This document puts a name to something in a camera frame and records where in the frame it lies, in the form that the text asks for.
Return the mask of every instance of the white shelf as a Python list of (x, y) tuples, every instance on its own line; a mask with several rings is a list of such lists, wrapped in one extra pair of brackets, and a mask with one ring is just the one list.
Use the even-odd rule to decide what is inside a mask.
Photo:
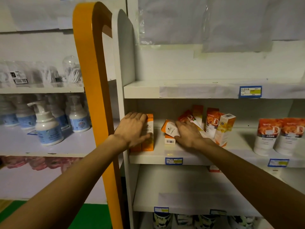
[[(114, 119), (114, 127), (119, 120)], [(52, 146), (44, 147), (36, 135), (27, 135), (19, 126), (0, 125), (0, 155), (3, 156), (44, 156), (44, 157), (84, 157), (96, 148), (93, 129), (73, 133), (69, 127), (64, 129), (65, 139)]]
[(124, 86), (125, 99), (238, 99), (240, 86), (262, 85), (263, 99), (304, 99), (301, 79), (141, 80)]
[[(61, 175), (60, 168), (33, 170), (29, 164), (0, 169), (0, 199), (28, 200)], [(107, 204), (103, 179), (100, 178), (85, 203)]]
[(84, 92), (83, 84), (58, 83), (53, 86), (44, 87), (43, 84), (29, 84), (24, 87), (0, 88), (0, 94), (24, 94), (24, 93), (74, 93)]
[[(305, 167), (305, 139), (300, 139), (296, 153), (293, 156), (285, 156), (271, 151), (267, 157), (255, 154), (252, 150), (257, 129), (255, 128), (233, 128), (229, 135), (229, 141), (225, 147), (233, 154), (257, 165), (267, 166), (270, 159), (290, 159), (288, 167)], [(183, 165), (212, 165), (204, 155), (197, 151), (187, 152), (178, 143), (176, 145), (164, 144), (164, 134), (160, 128), (154, 129), (155, 145), (151, 152), (131, 152), (129, 162), (133, 164), (165, 164), (165, 158), (183, 158)]]
[(155, 206), (187, 215), (218, 209), (261, 216), (223, 173), (210, 173), (205, 166), (141, 165), (133, 209), (153, 212)]
[[(143, 212), (140, 216), (140, 229), (151, 229), (153, 228), (153, 214), (152, 212)], [(193, 226), (191, 227), (185, 227), (185, 226), (178, 226), (177, 222), (175, 220), (175, 217), (173, 218), (172, 223), (172, 229), (194, 229)], [(228, 224), (227, 217), (221, 216), (217, 218), (215, 226), (213, 229), (231, 229), (231, 227)]]

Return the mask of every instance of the person's right hand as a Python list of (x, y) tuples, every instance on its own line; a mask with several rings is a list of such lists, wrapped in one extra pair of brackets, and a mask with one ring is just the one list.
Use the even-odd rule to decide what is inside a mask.
[(197, 150), (204, 149), (205, 146), (216, 146), (210, 138), (203, 138), (195, 126), (190, 121), (180, 122), (176, 121), (176, 125), (180, 136), (175, 136), (176, 141), (184, 147), (193, 148)]

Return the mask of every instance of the green mat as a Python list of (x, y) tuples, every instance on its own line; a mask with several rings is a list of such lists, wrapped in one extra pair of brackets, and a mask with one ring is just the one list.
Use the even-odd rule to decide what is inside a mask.
[[(5, 210), (0, 213), (0, 222), (10, 216), (25, 201), (13, 201)], [(69, 229), (111, 229), (111, 219), (108, 205), (84, 204)]]

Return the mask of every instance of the orange shelf frame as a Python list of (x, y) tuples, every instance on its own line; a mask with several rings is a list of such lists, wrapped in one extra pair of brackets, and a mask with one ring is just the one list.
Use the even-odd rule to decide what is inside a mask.
[[(73, 31), (85, 85), (96, 146), (114, 133), (102, 32), (112, 38), (112, 13), (101, 2), (79, 3)], [(123, 229), (124, 207), (118, 159), (103, 174), (113, 229)]]

